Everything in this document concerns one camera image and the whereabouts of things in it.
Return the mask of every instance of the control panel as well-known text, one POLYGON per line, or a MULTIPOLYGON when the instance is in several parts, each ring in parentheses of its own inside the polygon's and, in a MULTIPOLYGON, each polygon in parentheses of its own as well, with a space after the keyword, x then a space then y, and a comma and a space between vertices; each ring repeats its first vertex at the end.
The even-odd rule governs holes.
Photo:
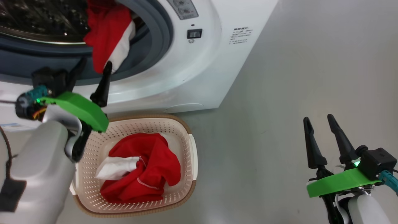
POLYGON ((174 11, 177 13, 180 20, 187 20, 198 17, 198 12, 195 9, 191 0, 168 0, 174 11))

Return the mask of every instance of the washing machine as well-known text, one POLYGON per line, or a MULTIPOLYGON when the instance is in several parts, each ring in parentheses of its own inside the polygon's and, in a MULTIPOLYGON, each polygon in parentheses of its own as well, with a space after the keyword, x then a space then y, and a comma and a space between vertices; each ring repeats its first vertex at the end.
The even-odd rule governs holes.
MULTIPOLYGON (((219 107, 277 0, 117 2, 131 9, 136 36, 112 75, 108 114, 219 107)), ((0 124, 7 130, 39 125, 19 119, 13 105, 39 68, 70 70, 87 57, 74 92, 89 98, 95 91, 101 74, 83 42, 86 6, 84 0, 0 0, 0 124)))

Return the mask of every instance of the plastic basket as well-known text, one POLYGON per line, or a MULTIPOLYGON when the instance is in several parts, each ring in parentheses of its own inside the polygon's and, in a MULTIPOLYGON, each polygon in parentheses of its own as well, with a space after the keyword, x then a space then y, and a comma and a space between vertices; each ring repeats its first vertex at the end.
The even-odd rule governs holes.
POLYGON ((76 165, 76 177, 70 190, 78 207, 88 215, 117 218, 151 214, 178 207, 193 193, 197 178, 195 139, 187 124, 172 115, 131 116, 113 119, 105 133, 93 132, 84 156, 76 165), (175 186, 165 185, 163 200, 141 203, 108 203, 100 194, 103 181, 95 173, 112 147, 122 138, 135 133, 164 133, 170 150, 181 164, 181 180, 175 186))

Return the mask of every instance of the laundry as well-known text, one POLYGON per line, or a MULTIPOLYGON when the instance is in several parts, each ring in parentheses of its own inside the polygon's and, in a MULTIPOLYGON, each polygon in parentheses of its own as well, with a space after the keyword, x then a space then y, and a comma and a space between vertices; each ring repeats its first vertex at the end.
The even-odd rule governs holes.
POLYGON ((130 40, 135 36, 131 11, 114 0, 88 0, 87 3, 88 26, 91 30, 84 41, 93 47, 94 70, 101 74, 105 64, 111 61, 114 73, 126 59, 130 40))
POLYGON ((96 172, 96 178, 109 181, 117 181, 137 168, 140 157, 106 157, 96 172))
POLYGON ((162 200, 166 182, 174 186, 181 179, 181 166, 160 134, 138 133, 120 140, 110 157, 140 157, 136 169, 118 181, 105 181, 100 193, 110 203, 162 200))

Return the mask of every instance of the floor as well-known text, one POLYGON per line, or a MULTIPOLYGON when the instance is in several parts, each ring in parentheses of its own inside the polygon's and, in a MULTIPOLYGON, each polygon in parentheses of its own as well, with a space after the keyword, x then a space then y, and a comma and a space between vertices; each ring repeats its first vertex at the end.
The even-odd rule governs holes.
MULTIPOLYGON (((315 170, 307 167, 302 119, 310 117, 331 171, 339 154, 328 113, 354 147, 398 157, 398 23, 389 10, 397 6, 281 0, 220 108, 177 114, 198 148, 192 197, 166 212, 109 220, 85 215, 69 195, 57 224, 327 223, 322 200, 306 192, 315 170)), ((372 195, 398 219, 390 189, 372 195)))

